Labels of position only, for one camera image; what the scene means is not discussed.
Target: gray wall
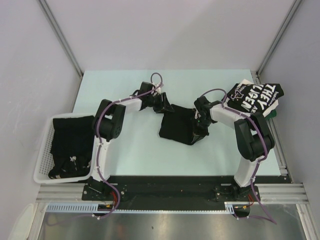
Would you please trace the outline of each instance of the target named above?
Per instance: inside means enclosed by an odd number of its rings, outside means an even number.
[[[83,70],[255,70],[293,1],[47,0]]]
[[[0,1],[0,239],[34,203],[48,117],[69,112],[80,80],[35,0]]]
[[[320,1],[305,0],[262,74],[280,83],[276,126],[289,170],[320,224]]]

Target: white laundry basket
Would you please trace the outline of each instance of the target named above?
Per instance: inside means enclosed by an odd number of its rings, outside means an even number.
[[[44,135],[39,151],[39,155],[36,161],[35,170],[33,174],[33,179],[36,183],[39,184],[59,184],[59,183],[71,183],[88,179],[93,170],[94,170],[94,161],[91,161],[90,172],[86,176],[78,176],[78,177],[69,177],[69,178],[60,178],[60,179],[51,179],[48,177],[48,173],[54,167],[54,159],[51,151],[52,140],[54,138],[55,129],[53,124],[53,119],[68,119],[68,118],[81,118],[86,116],[94,116],[92,113],[64,113],[51,117],[48,119],[45,129]]]

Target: black cloth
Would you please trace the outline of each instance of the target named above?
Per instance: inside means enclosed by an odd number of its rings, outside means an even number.
[[[193,145],[193,119],[195,109],[171,105],[174,112],[165,112],[161,122],[159,136],[183,144]]]
[[[264,113],[278,98],[284,95],[280,84],[236,84],[228,93],[230,108],[244,113]]]
[[[94,147],[94,116],[53,119],[54,135],[50,153],[54,167],[51,179],[74,178],[90,172]]]

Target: metal floor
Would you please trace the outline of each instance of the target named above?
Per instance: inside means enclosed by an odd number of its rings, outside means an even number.
[[[295,204],[266,206],[277,225],[259,219],[237,221],[230,214],[113,213],[106,219],[74,213],[46,213],[38,240],[305,240]],[[254,205],[251,215],[264,216]]]

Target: tabletop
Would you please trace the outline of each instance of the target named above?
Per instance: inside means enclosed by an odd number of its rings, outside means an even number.
[[[194,101],[214,88],[229,91],[236,83],[253,82],[249,69],[217,70],[107,70],[86,71],[74,106],[74,113],[96,113],[102,99],[128,97],[149,82],[153,72],[163,77],[161,91],[171,104],[194,108]],[[154,76],[153,81],[160,79]],[[221,100],[223,93],[211,92],[209,101]],[[222,123],[209,127],[209,136],[194,145],[159,137],[163,114],[152,108],[125,116],[122,132],[109,154],[110,172],[119,176],[226,176],[234,175],[240,163],[235,131]],[[274,150],[260,165],[257,175],[279,176]]]

